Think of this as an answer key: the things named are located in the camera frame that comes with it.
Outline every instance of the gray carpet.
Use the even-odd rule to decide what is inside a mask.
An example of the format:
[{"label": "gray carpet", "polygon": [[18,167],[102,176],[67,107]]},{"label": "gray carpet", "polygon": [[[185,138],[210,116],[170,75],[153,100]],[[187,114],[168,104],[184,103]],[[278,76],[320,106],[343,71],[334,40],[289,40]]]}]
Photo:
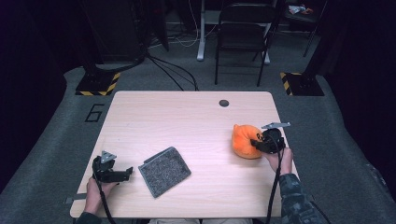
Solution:
[{"label": "gray carpet", "polygon": [[[307,39],[300,34],[277,34],[269,52],[271,63],[264,67],[260,87],[255,85],[256,68],[242,70],[243,75],[230,74],[235,71],[230,68],[220,68],[219,84],[214,85],[213,37],[206,42],[203,62],[196,60],[198,42],[188,48],[172,43],[169,52],[159,46],[151,48],[149,53],[190,71],[200,91],[271,92],[281,120],[291,123],[285,134],[294,150],[301,181],[332,223],[395,223],[395,202],[375,179],[367,166],[369,162],[347,133],[324,77],[317,77],[325,93],[323,97],[288,96],[283,88],[279,73],[303,72],[318,39],[303,58],[306,43]],[[75,88],[83,75],[82,68],[64,75],[67,90],[63,101],[0,196],[0,223],[72,223],[71,204],[65,204],[64,199],[77,192],[114,96],[114,92],[109,96],[76,96]],[[173,77],[185,91],[193,91],[189,82],[175,74]],[[145,60],[121,73],[115,91],[180,89],[162,70]],[[104,104],[97,107],[103,110],[102,116],[98,122],[84,122],[94,104]],[[130,220],[116,220],[130,223]]]}]

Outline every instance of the human hand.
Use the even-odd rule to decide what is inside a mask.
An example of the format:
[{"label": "human hand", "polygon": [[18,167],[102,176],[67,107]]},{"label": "human hand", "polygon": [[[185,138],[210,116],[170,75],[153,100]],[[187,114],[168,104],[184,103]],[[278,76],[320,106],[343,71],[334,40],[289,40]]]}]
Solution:
[{"label": "human hand", "polygon": [[[110,191],[114,188],[114,186],[119,183],[102,183],[102,191],[105,194],[106,198],[110,194]],[[99,188],[96,184],[96,180],[92,177],[88,180],[87,183],[87,199],[85,201],[84,212],[91,213],[96,215],[96,212],[102,205],[102,199],[100,196]]]},{"label": "human hand", "polygon": [[[283,150],[280,151],[280,156],[282,156],[282,162],[280,163],[280,174],[290,174],[291,173],[291,164],[293,161],[293,152],[290,148],[285,147]],[[271,168],[276,172],[277,166],[279,165],[279,158],[277,153],[268,154],[262,153],[262,155],[270,162]]]}]

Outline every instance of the orange pumpkin plush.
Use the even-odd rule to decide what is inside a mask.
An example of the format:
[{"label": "orange pumpkin plush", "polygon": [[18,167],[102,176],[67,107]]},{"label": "orange pumpkin plush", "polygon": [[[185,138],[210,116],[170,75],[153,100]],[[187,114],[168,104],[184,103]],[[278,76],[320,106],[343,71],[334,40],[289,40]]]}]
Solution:
[{"label": "orange pumpkin plush", "polygon": [[233,126],[233,151],[245,159],[257,159],[262,153],[251,145],[250,139],[262,142],[262,132],[252,125]]}]

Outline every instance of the hole in table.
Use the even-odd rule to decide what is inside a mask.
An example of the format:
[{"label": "hole in table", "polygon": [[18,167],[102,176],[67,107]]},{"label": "hole in table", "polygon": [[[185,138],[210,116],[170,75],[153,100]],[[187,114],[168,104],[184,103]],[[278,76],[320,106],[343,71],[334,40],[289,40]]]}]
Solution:
[{"label": "hole in table", "polygon": [[228,102],[228,100],[220,100],[219,101],[219,105],[221,105],[222,107],[227,107],[230,104],[230,102]]}]

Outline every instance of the gray felt pad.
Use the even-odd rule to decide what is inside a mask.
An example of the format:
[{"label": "gray felt pad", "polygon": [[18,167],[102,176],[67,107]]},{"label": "gray felt pad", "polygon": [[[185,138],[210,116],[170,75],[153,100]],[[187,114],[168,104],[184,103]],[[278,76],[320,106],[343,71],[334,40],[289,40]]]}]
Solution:
[{"label": "gray felt pad", "polygon": [[139,166],[139,171],[154,198],[191,174],[186,162],[174,147],[169,147],[144,161],[144,164]]}]

